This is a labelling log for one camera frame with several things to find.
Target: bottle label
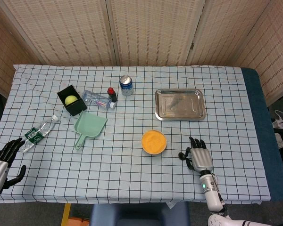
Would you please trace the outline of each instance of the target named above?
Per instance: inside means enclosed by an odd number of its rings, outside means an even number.
[[[133,88],[131,87],[130,89],[121,89],[122,90],[122,94],[124,96],[130,96],[133,93]]]
[[[32,127],[30,131],[25,133],[25,137],[35,145],[44,138],[42,133],[39,132],[35,127]]]
[[[98,101],[96,102],[96,104],[97,104],[98,106],[100,106],[100,107],[107,108],[107,104],[104,103],[104,102],[101,102],[100,100],[98,100]]]

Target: beige partition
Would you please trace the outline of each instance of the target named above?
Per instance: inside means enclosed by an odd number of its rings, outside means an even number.
[[[187,65],[230,65],[269,0],[206,0]]]
[[[46,64],[116,64],[105,1],[1,2],[17,20]]]
[[[271,1],[232,64],[257,70],[267,105],[283,96],[283,0]]]
[[[184,65],[204,2],[107,0],[120,65]]]
[[[40,63],[34,55],[26,52],[10,31],[0,18],[0,93],[5,97],[9,94],[14,78],[13,64]]]

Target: robotic hand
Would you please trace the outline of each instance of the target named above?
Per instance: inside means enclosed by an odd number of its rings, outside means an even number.
[[[21,140],[22,138],[19,138],[17,140],[8,142],[0,151],[0,194],[2,193],[3,189],[9,189],[9,187],[20,182],[25,175],[26,166],[23,165],[19,175],[16,178],[7,180],[9,168],[13,163],[19,148],[25,143],[25,141]]]
[[[205,195],[208,209],[211,216],[208,218],[208,226],[269,226],[265,224],[245,221],[231,220],[227,213],[227,207],[223,201],[218,184],[215,180],[213,170],[213,161],[203,140],[189,137],[192,148],[188,147],[185,154],[180,152],[178,157],[186,160],[189,169],[200,173],[200,181]]]
[[[215,175],[212,174],[213,161],[203,140],[193,139],[189,137],[192,148],[188,147],[185,154],[179,153],[181,160],[186,160],[188,168],[200,173],[201,186],[207,200],[208,209],[212,214],[218,214],[226,217],[227,208],[221,198]]]

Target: green bottle label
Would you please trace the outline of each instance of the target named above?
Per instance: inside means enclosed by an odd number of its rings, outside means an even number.
[[[44,137],[42,135],[42,133],[37,132],[38,130],[35,127],[32,127],[32,129],[30,131],[28,131],[27,133],[25,133],[25,137],[27,139],[29,139],[30,142],[32,142],[33,144],[37,144],[40,140],[42,140]]]

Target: bottle cap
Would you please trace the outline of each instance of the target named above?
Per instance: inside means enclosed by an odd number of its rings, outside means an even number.
[[[56,115],[53,115],[52,118],[54,121],[58,121],[58,117]]]
[[[115,93],[112,87],[109,87],[107,92],[109,95],[112,95]]]
[[[114,108],[115,108],[115,104],[116,104],[115,102],[111,102],[111,103],[110,103],[110,108],[111,108],[111,109],[114,109]]]

